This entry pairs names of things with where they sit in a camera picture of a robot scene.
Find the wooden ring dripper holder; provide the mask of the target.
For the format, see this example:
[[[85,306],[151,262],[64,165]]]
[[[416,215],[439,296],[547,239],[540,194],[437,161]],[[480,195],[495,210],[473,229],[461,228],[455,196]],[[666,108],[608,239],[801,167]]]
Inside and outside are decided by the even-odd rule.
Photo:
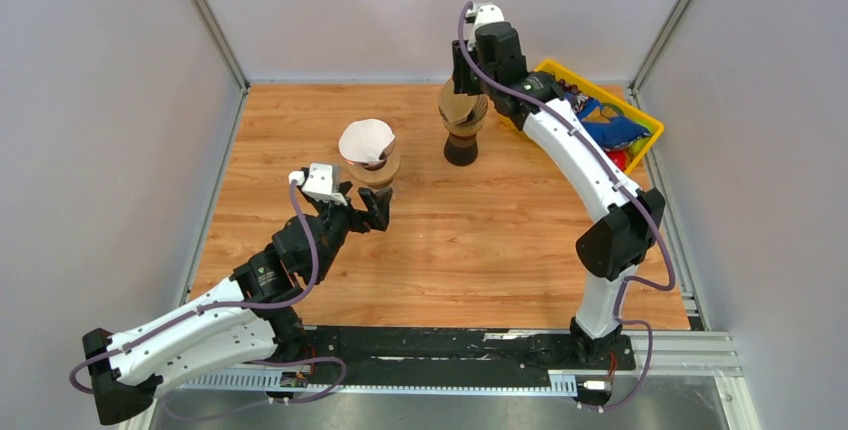
[[[359,183],[371,189],[382,189],[389,187],[400,168],[400,154],[393,153],[385,161],[376,165],[363,163],[349,163],[347,168],[351,176]]]

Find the clear plastic cone dripper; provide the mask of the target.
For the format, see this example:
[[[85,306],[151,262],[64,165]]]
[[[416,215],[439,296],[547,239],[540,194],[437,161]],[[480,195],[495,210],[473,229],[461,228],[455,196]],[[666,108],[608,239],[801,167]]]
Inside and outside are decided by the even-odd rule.
[[[374,171],[388,163],[395,147],[395,139],[384,142],[360,140],[341,144],[339,151],[344,159],[354,167]]]

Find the brown paper coffee filter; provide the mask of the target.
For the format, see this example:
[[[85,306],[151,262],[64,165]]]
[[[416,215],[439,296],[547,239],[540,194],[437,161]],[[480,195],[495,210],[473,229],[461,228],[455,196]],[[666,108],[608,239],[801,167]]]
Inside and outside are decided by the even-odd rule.
[[[441,87],[437,104],[442,120],[447,125],[469,125],[482,118],[488,108],[488,100],[482,94],[456,93],[452,78]]]

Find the white paper coffee filter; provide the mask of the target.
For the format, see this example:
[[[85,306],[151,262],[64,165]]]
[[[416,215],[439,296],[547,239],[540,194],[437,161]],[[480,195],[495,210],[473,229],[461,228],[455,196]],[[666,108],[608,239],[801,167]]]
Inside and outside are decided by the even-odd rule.
[[[365,119],[354,121],[347,126],[338,141],[338,148],[347,142],[365,141],[391,141],[396,136],[391,127],[379,119]]]

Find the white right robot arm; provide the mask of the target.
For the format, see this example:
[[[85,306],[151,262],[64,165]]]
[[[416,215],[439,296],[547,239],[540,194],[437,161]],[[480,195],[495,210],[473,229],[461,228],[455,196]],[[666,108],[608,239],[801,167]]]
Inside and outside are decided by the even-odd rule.
[[[657,240],[665,198],[642,190],[609,159],[575,114],[575,96],[554,75],[529,71],[510,23],[478,25],[471,39],[465,26],[459,21],[452,43],[455,93],[486,95],[555,163],[592,221],[575,243],[588,275],[570,343],[577,363],[596,367],[621,333],[626,286]]]

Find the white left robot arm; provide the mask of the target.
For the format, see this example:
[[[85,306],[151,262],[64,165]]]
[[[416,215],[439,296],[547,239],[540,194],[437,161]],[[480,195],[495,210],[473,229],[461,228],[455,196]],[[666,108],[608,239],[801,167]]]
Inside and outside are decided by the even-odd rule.
[[[293,306],[319,285],[349,233],[385,231],[393,190],[358,191],[364,209],[309,197],[270,242],[200,297],[133,329],[94,329],[82,338],[93,396],[103,425],[130,420],[196,377],[240,363],[292,364],[309,356]]]

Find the yellow plastic bin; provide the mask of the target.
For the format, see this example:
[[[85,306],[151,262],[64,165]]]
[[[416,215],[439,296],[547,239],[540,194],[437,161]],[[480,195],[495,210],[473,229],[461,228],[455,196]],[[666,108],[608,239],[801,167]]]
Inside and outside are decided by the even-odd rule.
[[[642,159],[656,143],[664,131],[661,122],[633,105],[624,101],[605,88],[587,80],[562,64],[545,60],[529,71],[541,71],[552,74],[564,88],[562,100],[551,100],[541,103],[527,95],[518,93],[516,96],[539,108],[539,112],[531,114],[522,126],[515,126],[528,140],[544,150],[557,165],[562,167],[569,162],[586,172],[603,175],[612,173],[616,179],[629,175],[640,164]],[[643,121],[653,131],[653,137],[635,158],[629,155],[629,164],[625,171],[619,170],[607,157],[605,151],[588,135],[583,125],[575,115],[577,105],[587,97],[594,97],[603,103],[619,106],[624,114],[634,121]]]

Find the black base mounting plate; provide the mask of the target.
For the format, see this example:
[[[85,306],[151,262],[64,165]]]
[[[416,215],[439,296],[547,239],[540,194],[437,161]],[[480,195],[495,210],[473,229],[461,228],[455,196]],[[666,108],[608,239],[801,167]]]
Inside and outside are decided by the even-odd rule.
[[[309,357],[337,357],[347,366],[342,373],[336,364],[314,364],[315,383],[402,387],[540,388],[553,370],[607,374],[636,367],[624,335],[589,350],[569,333],[509,337],[499,330],[421,327],[318,326],[268,359]]]

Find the red apple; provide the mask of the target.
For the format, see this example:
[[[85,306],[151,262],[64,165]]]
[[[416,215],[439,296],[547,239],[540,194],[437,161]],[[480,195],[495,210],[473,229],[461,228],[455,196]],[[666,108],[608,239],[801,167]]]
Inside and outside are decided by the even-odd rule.
[[[609,160],[621,171],[625,171],[629,164],[629,155],[625,150],[615,150],[606,153]]]

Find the green apple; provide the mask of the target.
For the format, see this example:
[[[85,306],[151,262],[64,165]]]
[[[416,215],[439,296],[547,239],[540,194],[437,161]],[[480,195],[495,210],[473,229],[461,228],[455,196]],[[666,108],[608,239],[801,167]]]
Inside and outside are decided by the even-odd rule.
[[[631,145],[628,148],[629,154],[632,158],[635,158],[638,154],[640,154],[648,144],[649,140],[653,137],[652,129],[645,122],[636,121],[635,125],[635,139],[631,142]]]

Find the aluminium frame rail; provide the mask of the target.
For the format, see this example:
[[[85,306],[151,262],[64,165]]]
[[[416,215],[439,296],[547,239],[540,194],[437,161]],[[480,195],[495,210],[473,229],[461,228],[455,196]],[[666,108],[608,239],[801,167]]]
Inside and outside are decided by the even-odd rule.
[[[630,409],[649,381],[708,378],[732,429],[756,429],[731,337],[628,330],[592,343],[566,330],[310,326],[306,362],[243,363],[186,389],[249,391],[264,403],[321,392],[566,398],[583,411]]]

